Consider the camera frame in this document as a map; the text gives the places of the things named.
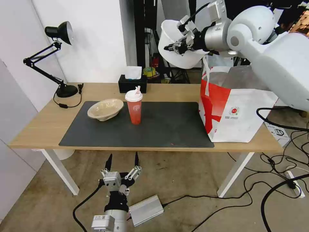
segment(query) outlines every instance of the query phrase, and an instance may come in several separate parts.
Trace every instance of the table leg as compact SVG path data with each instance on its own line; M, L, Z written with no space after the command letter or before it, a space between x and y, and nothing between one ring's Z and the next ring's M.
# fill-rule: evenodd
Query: table leg
M229 172L228 176L225 178L221 184L219 190L217 191L218 197L223 198L228 189L231 187L233 182L236 180L238 175L244 169L246 164L249 162L254 152L242 153L236 163L234 164L232 170Z
M60 178L63 180L63 182L71 190L73 195L77 195L80 189L78 188L68 171L65 169L64 165L61 163L55 151L45 149L42 149L41 151L46 157L46 159L49 161L49 163L52 165L52 167L55 169L55 171L58 173Z

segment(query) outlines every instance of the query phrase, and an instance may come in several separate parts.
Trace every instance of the beige bowl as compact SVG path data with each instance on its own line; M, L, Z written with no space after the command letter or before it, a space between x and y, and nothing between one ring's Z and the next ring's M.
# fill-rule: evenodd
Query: beige bowl
M106 99L91 106L87 114L89 118L106 121L115 117L122 108L123 101L119 99Z

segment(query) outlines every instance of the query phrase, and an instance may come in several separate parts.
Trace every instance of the wooden table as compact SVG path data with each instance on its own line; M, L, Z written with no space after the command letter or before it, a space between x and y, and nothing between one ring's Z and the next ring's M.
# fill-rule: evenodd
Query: wooden table
M145 102L198 102L199 84L148 84L147 93L143 95ZM59 102L75 105L79 101L77 94ZM66 183L74 195L79 188L69 175L54 149L75 150L133 150L133 151L202 151L202 152L240 152L242 153L234 167L218 190L223 197L235 181L239 173L248 163L254 152L279 153L283 149L263 125L249 143L214 143L213 148L125 148L125 147L65 147L59 146L61 139L68 130L78 111L85 101L101 101L118 98L125 101L125 95L119 93L116 83L85 83L82 92L82 103L75 108L63 109L51 100L10 143L11 148L41 149L47 160Z

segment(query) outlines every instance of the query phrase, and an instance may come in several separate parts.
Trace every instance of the bag handle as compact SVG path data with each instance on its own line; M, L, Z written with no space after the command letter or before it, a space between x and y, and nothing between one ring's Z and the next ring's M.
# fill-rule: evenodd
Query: bag handle
M210 76L210 68L208 66L206 56L203 57L203 63L204 63L204 69L203 69L203 74L202 74L202 79L204 76L207 78L207 83L206 83L206 89L205 89L205 95L209 96L209 76Z

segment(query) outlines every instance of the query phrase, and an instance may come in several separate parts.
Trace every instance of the paper bag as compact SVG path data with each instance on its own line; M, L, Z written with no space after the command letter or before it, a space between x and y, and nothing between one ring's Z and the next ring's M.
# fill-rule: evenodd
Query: paper bag
M203 58L199 114L212 142L249 142L263 123L257 108L278 97L254 75L250 66L213 67ZM270 111L260 114L267 117Z

